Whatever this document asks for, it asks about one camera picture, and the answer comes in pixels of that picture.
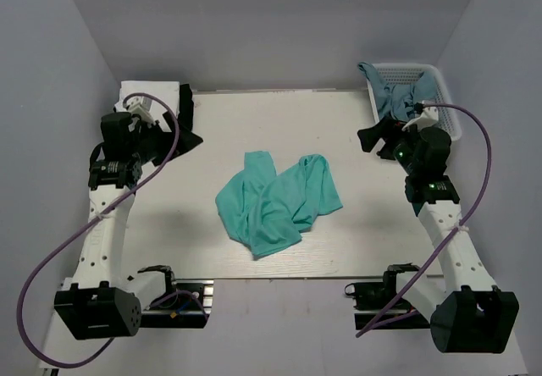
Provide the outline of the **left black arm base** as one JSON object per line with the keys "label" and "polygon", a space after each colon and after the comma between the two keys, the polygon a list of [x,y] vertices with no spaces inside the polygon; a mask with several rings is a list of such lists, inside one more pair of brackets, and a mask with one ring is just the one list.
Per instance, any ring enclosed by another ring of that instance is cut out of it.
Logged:
{"label": "left black arm base", "polygon": [[204,329],[213,306],[213,279],[176,279],[170,296],[143,310],[142,329]]}

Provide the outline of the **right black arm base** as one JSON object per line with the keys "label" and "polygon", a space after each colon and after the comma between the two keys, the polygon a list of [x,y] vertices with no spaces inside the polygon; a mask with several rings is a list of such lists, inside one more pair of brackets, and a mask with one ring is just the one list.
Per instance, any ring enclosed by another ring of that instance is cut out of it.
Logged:
{"label": "right black arm base", "polygon": [[[345,296],[354,300],[354,320],[356,330],[361,330],[371,319],[374,312],[383,308],[396,294],[396,275],[413,274],[419,267],[412,263],[390,265],[378,281],[363,281],[350,283],[345,286]],[[396,322],[390,319],[412,313],[415,309],[412,304],[401,298],[379,321],[387,321],[377,330],[400,329],[429,329],[429,322],[422,314],[417,313],[409,318]]]}

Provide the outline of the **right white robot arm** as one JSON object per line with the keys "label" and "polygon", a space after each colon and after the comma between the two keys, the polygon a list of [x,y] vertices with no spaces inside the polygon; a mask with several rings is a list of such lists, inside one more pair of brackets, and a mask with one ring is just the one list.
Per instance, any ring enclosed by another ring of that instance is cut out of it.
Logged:
{"label": "right white robot arm", "polygon": [[381,293],[386,303],[360,332],[388,324],[384,315],[408,303],[428,322],[439,351],[501,354],[519,303],[489,275],[467,231],[460,198],[445,173],[450,136],[435,126],[419,129],[390,118],[359,130],[357,136],[364,152],[382,141],[378,155],[404,168],[406,199],[434,247],[420,267],[388,267]]}

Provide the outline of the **teal green t shirt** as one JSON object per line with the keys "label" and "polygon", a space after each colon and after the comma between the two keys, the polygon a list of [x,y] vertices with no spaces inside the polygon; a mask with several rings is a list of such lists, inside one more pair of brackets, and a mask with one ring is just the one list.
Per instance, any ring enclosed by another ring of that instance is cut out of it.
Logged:
{"label": "teal green t shirt", "polygon": [[243,169],[216,195],[215,204],[229,238],[255,260],[294,246],[317,217],[342,208],[324,156],[302,156],[279,174],[265,151],[245,154]]}

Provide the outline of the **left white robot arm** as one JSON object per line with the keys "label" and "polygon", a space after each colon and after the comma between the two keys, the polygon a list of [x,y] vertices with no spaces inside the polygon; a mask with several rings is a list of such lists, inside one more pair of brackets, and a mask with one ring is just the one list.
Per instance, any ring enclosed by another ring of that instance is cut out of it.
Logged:
{"label": "left white robot arm", "polygon": [[172,307],[179,286],[167,265],[121,273],[127,220],[135,202],[133,189],[147,163],[159,166],[198,145],[202,138],[180,118],[165,113],[169,130],[128,112],[102,117],[102,142],[89,162],[90,216],[98,222],[86,231],[71,284],[54,297],[54,308],[77,340],[135,335],[147,309]]}

